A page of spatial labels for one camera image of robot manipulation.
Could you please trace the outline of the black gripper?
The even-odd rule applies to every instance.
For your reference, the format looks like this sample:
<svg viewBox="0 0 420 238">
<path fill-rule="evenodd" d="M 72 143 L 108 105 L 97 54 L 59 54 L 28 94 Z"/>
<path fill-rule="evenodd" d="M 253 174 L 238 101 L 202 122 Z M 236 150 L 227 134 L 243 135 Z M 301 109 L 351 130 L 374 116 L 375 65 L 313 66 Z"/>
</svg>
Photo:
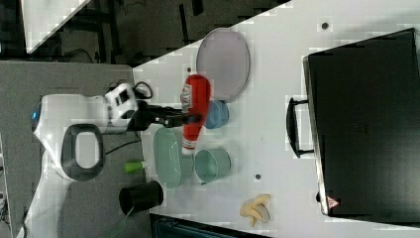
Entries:
<svg viewBox="0 0 420 238">
<path fill-rule="evenodd" d="M 166 128 L 180 127 L 192 123 L 197 123 L 201 120 L 201 116 L 182 114 L 179 108 L 169 106 L 161 107 L 150 105 L 146 101 L 138 103 L 138 110 L 131 118 L 127 130 L 128 131 L 146 131 L 151 124 L 159 124 L 161 114 L 172 115 L 168 116 L 163 121 L 163 126 Z"/>
</svg>

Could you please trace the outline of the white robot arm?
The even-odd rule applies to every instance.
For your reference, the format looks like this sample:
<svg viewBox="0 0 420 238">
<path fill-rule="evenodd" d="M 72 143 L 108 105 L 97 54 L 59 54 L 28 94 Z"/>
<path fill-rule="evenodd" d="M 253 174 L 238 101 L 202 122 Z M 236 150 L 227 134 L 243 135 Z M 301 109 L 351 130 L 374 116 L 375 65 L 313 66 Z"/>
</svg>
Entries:
<svg viewBox="0 0 420 238">
<path fill-rule="evenodd" d="M 41 178 L 17 238 L 57 238 L 59 214 L 74 182 L 96 178 L 106 162 L 103 136 L 173 128 L 202 117 L 188 109 L 147 103 L 136 85 L 121 83 L 103 95 L 50 94 L 32 113 L 34 136 L 45 149 Z"/>
</svg>

